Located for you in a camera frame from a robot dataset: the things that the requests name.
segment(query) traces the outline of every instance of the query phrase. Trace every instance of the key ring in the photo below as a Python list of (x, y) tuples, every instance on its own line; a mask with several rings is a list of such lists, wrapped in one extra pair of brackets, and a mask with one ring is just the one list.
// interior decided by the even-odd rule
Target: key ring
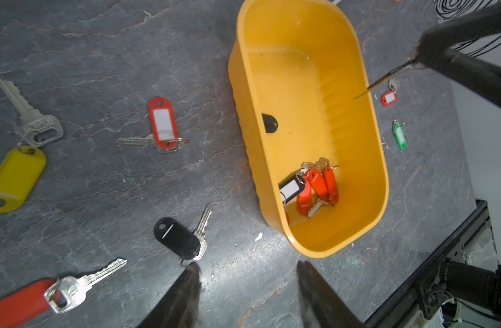
[(190, 263), (192, 263), (192, 260), (181, 259), (180, 266), (182, 268), (186, 268)]
[(301, 171), (297, 171), (295, 174), (296, 180), (298, 180), (298, 182), (301, 183), (302, 185), (304, 185), (306, 183), (305, 179), (302, 179), (303, 174), (304, 173)]
[(182, 145), (182, 144), (188, 143), (188, 139), (186, 139), (186, 138), (172, 138), (172, 139), (166, 139), (166, 140), (164, 140), (164, 142), (166, 145), (170, 145), (171, 143), (175, 142), (176, 146), (177, 146), (177, 145)]
[(27, 155), (35, 154), (35, 149), (33, 149), (33, 148), (30, 148), (27, 151), (23, 150), (23, 140), (21, 140), (17, 143), (17, 150), (20, 151), (21, 153), (27, 154)]
[(281, 192), (281, 190), (280, 190), (280, 194), (283, 196), (283, 200), (282, 200), (281, 202), (282, 202), (282, 203), (283, 203), (283, 205), (285, 206), (285, 205), (286, 205), (286, 202), (285, 202), (285, 200), (286, 200), (285, 194), (284, 194), (284, 193), (282, 193), (282, 192)]

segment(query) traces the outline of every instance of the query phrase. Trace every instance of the bundle of keys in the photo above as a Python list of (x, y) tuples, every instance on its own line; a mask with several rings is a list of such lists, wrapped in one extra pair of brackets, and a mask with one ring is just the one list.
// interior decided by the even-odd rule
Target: bundle of keys
[(81, 278), (42, 279), (0, 300), (0, 328), (16, 328), (52, 309), (64, 313), (86, 299), (93, 285), (127, 264), (116, 259), (109, 266)]
[[(328, 159), (322, 157), (316, 163), (304, 162), (301, 169), (279, 185), (281, 201), (286, 205), (295, 197), (298, 199), (298, 211), (308, 217), (314, 216), (322, 205), (334, 206), (339, 200), (338, 186), (333, 169)], [(312, 189), (318, 199), (312, 205)]]
[[(334, 206), (338, 202), (338, 186), (333, 171), (338, 166), (330, 166), (329, 160), (322, 157), (315, 164), (305, 162), (301, 167), (308, 170), (305, 175), (308, 186), (303, 193), (298, 195), (298, 211), (311, 218), (322, 205)], [(318, 194), (314, 206), (312, 205), (312, 188)]]
[(0, 88), (21, 115), (17, 133), (29, 145), (19, 142), (0, 165), (0, 212), (10, 212), (24, 203), (46, 166), (46, 157), (39, 147), (61, 138), (64, 132), (57, 118), (33, 108), (13, 82), (0, 80)]
[(182, 260), (200, 260), (207, 250), (205, 228), (212, 212), (213, 204), (208, 204), (194, 233), (173, 218), (164, 217), (154, 227), (155, 238)]
[(130, 136), (118, 138), (118, 146), (153, 146), (157, 151), (166, 154), (179, 149), (181, 144), (188, 143), (188, 139), (180, 138), (177, 133), (176, 120), (172, 105), (168, 100), (157, 96), (149, 102), (150, 122), (152, 132), (146, 137)]

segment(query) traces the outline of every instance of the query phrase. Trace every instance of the key tag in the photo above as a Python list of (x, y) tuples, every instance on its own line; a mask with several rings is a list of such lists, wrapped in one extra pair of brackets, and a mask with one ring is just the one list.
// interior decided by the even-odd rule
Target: key tag
[(395, 79), (389, 80), (389, 89), (391, 89), (388, 93), (382, 95), (382, 105), (387, 107), (398, 100), (398, 96), (396, 95), (396, 89), (398, 88), (398, 83), (396, 83)]
[(404, 128), (396, 120), (392, 123), (392, 132), (396, 137), (396, 142), (398, 142), (398, 147), (400, 149), (405, 149), (405, 147), (407, 146), (407, 140), (405, 140)]
[(38, 148), (21, 146), (10, 150), (0, 165), (0, 213), (21, 206), (46, 166)]
[(312, 186), (307, 175), (304, 175), (303, 178), (306, 183), (303, 191), (298, 194), (298, 212), (307, 216), (312, 208)]
[(187, 228), (171, 217), (157, 221), (155, 238), (184, 260), (191, 260), (200, 253), (200, 240)]
[(0, 300), (0, 328), (16, 328), (50, 309), (43, 293), (54, 279), (39, 280)]
[(299, 193), (305, 190), (306, 180), (303, 176), (304, 173), (298, 171), (287, 178), (283, 183), (279, 184), (281, 202), (283, 205), (286, 205), (286, 203), (293, 200)]
[(339, 200), (338, 186), (336, 185), (336, 177), (331, 167), (326, 167), (323, 170), (323, 178), (329, 193), (329, 201), (334, 205)]
[(325, 184), (325, 179), (321, 173), (313, 168), (307, 171), (307, 176), (309, 177), (309, 183), (317, 192), (318, 196), (327, 201), (329, 199), (329, 191), (327, 190), (327, 185)]
[(160, 96), (152, 98), (149, 113), (154, 141), (165, 152), (174, 152), (180, 144), (188, 143), (188, 139), (180, 138), (177, 134), (174, 111), (168, 100)]

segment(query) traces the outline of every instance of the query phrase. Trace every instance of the silver key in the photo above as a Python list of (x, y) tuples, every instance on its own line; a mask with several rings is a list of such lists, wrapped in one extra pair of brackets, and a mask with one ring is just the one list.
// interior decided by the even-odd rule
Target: silver key
[[(44, 293), (46, 301), (55, 313), (64, 313), (70, 311), (71, 309), (83, 303), (83, 301), (86, 299), (87, 291), (89, 291), (93, 285), (108, 277), (117, 270), (121, 269), (126, 264), (127, 260), (116, 259), (106, 268), (96, 273), (88, 274), (86, 276), (82, 276), (81, 278), (75, 278), (71, 276), (64, 277), (46, 290), (46, 292)], [(57, 291), (60, 292), (64, 297), (66, 305), (60, 306), (54, 300), (54, 295)]]
[(393, 90), (396, 92), (396, 89), (398, 89), (398, 82), (396, 82), (395, 79), (389, 80), (389, 89)]
[(312, 217), (317, 211), (318, 209), (322, 206), (322, 205), (329, 205), (330, 203), (326, 202), (325, 200), (321, 200), (320, 198), (316, 201), (316, 204), (314, 204), (314, 206), (309, 210), (309, 213), (307, 214), (308, 217)]
[(205, 211), (203, 212), (203, 216), (201, 217), (200, 224), (198, 225), (196, 231), (194, 231), (194, 235), (197, 237), (197, 239), (200, 240), (200, 253), (194, 258), (196, 261), (200, 260), (203, 257), (203, 254), (207, 249), (207, 241), (205, 240), (205, 227), (207, 226), (208, 218), (212, 214), (212, 208), (212, 204), (207, 205)]
[(177, 144), (174, 148), (162, 148), (159, 147), (159, 145), (155, 142), (154, 139), (154, 134), (149, 133), (146, 137), (142, 138), (140, 136), (129, 136), (126, 138), (117, 138), (115, 144), (118, 146), (152, 146), (157, 149), (158, 152), (165, 154), (165, 153), (172, 153), (175, 152), (176, 150), (179, 149), (180, 144), (188, 143), (188, 139), (185, 138), (175, 138), (172, 139), (169, 142), (175, 142), (177, 141)]
[[(0, 88), (21, 115), (23, 124), (17, 132), (26, 143), (38, 148), (63, 136), (64, 131), (59, 120), (53, 115), (43, 115), (39, 110), (33, 108), (20, 94), (13, 82), (0, 80)], [(55, 135), (45, 140), (37, 140), (39, 134), (49, 130), (55, 131)]]
[(311, 163), (311, 162), (304, 162), (301, 164), (302, 168), (308, 168), (308, 169), (317, 169), (319, 171), (322, 171), (324, 168), (329, 167), (330, 162), (328, 159), (325, 157), (320, 157), (320, 160), (317, 161), (316, 163)]

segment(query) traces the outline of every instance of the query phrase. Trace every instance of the key head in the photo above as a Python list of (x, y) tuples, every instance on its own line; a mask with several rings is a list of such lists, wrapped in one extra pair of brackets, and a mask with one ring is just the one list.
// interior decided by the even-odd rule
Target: key head
[(31, 122), (23, 122), (18, 133), (27, 144), (39, 148), (63, 137), (65, 132), (55, 116), (43, 115)]
[(64, 313), (83, 303), (86, 292), (79, 279), (65, 277), (48, 288), (44, 297), (55, 313)]
[(207, 250), (207, 241), (204, 238), (197, 237), (200, 240), (200, 253), (194, 257), (194, 260), (198, 261), (203, 257), (205, 251)]

